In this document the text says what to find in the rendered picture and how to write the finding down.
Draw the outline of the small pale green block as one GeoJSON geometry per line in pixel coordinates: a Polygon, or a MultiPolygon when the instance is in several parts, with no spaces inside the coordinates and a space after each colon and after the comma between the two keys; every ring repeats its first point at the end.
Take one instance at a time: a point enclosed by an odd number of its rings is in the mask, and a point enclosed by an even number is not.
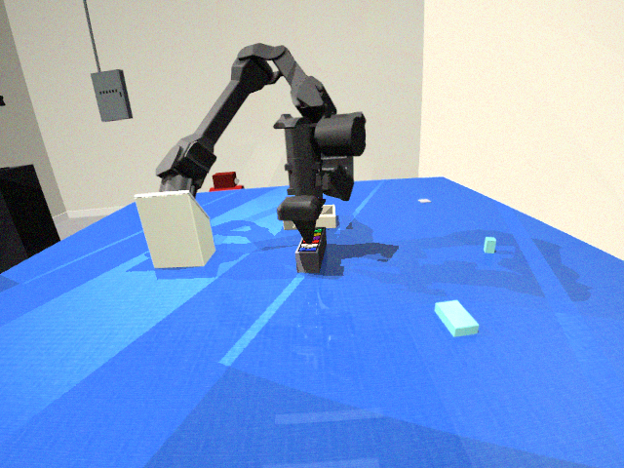
{"type": "Polygon", "coordinates": [[[495,238],[486,237],[485,244],[484,244],[485,253],[494,254],[495,245],[496,245],[495,238]]]}

